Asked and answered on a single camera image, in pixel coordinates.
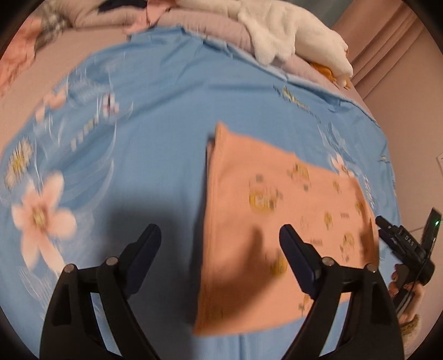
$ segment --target blue bed sheet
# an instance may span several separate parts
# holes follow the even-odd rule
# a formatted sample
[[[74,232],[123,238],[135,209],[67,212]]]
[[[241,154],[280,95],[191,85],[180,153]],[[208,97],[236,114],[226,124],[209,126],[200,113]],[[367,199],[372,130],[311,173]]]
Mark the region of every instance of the blue bed sheet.
[[[161,227],[162,246],[130,306],[164,360],[279,359],[303,322],[239,336],[192,335],[206,143],[217,121],[332,171],[332,159],[341,158],[375,215],[400,223],[387,141],[377,123],[351,101],[263,68],[222,41],[156,28],[91,56],[55,91],[64,86],[66,104],[48,108],[42,122],[31,118],[0,164],[2,177],[17,175],[14,186],[10,178],[0,183],[0,304],[35,354],[57,272],[41,257],[35,267],[25,265],[11,208],[22,203],[30,181],[44,190],[55,172],[64,179],[58,206],[77,224],[69,240],[51,239],[65,263],[96,266],[149,223]],[[26,166],[14,174],[17,154]],[[395,259],[382,243],[380,258],[388,281]],[[94,307],[108,348],[118,352],[98,297]],[[343,304],[323,352],[334,349],[345,313]]]

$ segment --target floral print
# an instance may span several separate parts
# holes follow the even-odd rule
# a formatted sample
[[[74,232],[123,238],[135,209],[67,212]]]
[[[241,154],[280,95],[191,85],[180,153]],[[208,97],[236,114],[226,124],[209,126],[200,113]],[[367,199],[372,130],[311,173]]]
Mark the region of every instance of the floral print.
[[[115,94],[106,94],[103,97],[103,116],[109,118],[114,114],[118,114],[120,107],[118,102],[115,102]]]
[[[49,236],[61,240],[70,239],[76,232],[77,223],[69,209],[58,208],[64,179],[61,173],[51,175],[41,193],[30,182],[22,198],[22,205],[13,204],[12,219],[22,231],[20,249],[28,269],[32,270],[39,253],[48,267],[58,276],[65,263]]]
[[[23,177],[31,162],[34,148],[27,137],[24,137],[16,146],[9,158],[4,183],[8,190],[12,190]]]
[[[43,97],[43,102],[35,110],[35,120],[41,123],[46,114],[46,106],[52,110],[60,109],[66,102],[66,86],[62,86],[60,90],[54,94],[52,91]]]
[[[374,202],[374,198],[372,196],[371,186],[369,185],[369,180],[366,177],[366,175],[365,175],[364,179],[365,179],[366,195],[368,196],[368,201],[369,201],[369,204],[371,205],[372,210],[374,210],[375,202]]]
[[[336,158],[333,158],[331,156],[331,162],[334,168],[338,171],[338,174],[340,176],[349,176],[349,177],[355,177],[354,173],[345,165],[345,162],[343,161],[343,158],[337,153]]]

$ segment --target metal pin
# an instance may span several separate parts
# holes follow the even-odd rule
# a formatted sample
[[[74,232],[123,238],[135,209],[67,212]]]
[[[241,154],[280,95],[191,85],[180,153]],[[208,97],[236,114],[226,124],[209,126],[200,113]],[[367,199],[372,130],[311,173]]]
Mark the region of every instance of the metal pin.
[[[330,258],[329,256],[326,256],[325,258],[322,259],[323,264],[325,264],[326,266],[332,266],[335,264],[335,261],[333,258]]]
[[[118,259],[115,256],[106,259],[106,265],[112,266],[118,263]]]
[[[377,272],[377,267],[372,263],[369,263],[368,265],[366,265],[366,269],[368,269],[371,273]]]
[[[65,266],[65,268],[63,269],[65,271],[65,273],[72,273],[75,269],[75,266],[73,264],[68,264]]]

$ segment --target orange towel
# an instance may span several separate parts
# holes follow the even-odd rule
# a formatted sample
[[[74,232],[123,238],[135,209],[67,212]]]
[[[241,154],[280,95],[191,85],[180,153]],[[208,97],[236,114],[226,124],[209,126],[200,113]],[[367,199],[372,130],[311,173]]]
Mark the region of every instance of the orange towel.
[[[219,123],[208,146],[196,334],[257,331],[307,314],[312,300],[279,246],[287,223],[321,256],[378,265],[374,216],[352,173],[306,164]]]

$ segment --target white daisy print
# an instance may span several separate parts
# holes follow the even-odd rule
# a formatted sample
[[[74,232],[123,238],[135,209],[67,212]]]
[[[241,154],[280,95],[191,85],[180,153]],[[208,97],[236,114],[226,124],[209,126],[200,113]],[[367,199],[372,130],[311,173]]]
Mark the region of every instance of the white daisy print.
[[[9,157],[8,168],[4,177],[4,183],[8,190],[12,190],[22,180],[31,162],[34,148],[27,137],[24,137],[16,146]]]

